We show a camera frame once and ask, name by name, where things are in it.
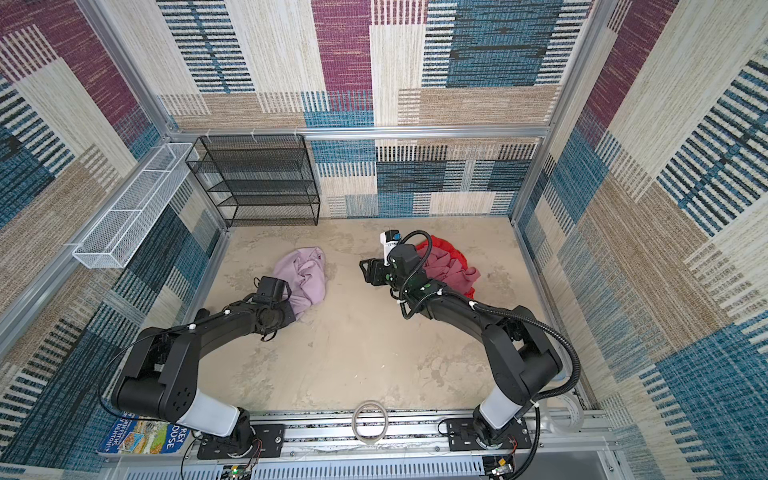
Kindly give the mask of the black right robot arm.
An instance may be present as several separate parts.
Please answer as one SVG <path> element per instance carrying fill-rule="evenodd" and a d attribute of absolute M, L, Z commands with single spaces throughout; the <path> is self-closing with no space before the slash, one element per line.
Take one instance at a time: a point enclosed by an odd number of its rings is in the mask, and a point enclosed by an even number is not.
<path fill-rule="evenodd" d="M 426 242 L 388 242 L 382 257 L 364 259 L 359 268 L 367 284 L 389 289 L 403 318 L 422 316 L 478 344 L 491 386 L 471 414 L 474 438 L 490 448 L 510 438 L 523 443 L 525 414 L 580 380 L 578 354 L 563 333 L 530 309 L 483 303 L 438 278 L 428 268 L 433 251 Z"/>

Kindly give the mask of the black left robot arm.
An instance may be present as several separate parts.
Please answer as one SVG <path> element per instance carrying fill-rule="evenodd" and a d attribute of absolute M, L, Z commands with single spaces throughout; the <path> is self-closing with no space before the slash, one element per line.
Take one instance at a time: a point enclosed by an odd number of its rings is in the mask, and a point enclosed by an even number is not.
<path fill-rule="evenodd" d="M 200 459 L 257 458 L 269 447 L 267 437 L 251 425 L 246 409 L 200 390 L 199 364 L 241 337 L 272 340 L 296 320 L 291 295 L 286 281 L 263 277 L 255 293 L 219 313 L 203 309 L 186 325 L 144 329 L 117 376 L 112 406 L 199 433 Z"/>

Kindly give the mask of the light pink cloth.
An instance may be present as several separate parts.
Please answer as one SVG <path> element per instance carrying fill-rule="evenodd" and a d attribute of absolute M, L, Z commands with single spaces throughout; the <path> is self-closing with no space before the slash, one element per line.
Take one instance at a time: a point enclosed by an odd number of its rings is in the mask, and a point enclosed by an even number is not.
<path fill-rule="evenodd" d="M 297 249 L 280 259 L 273 276 L 290 287 L 289 303 L 296 319 L 326 297 L 325 254 L 319 247 Z"/>

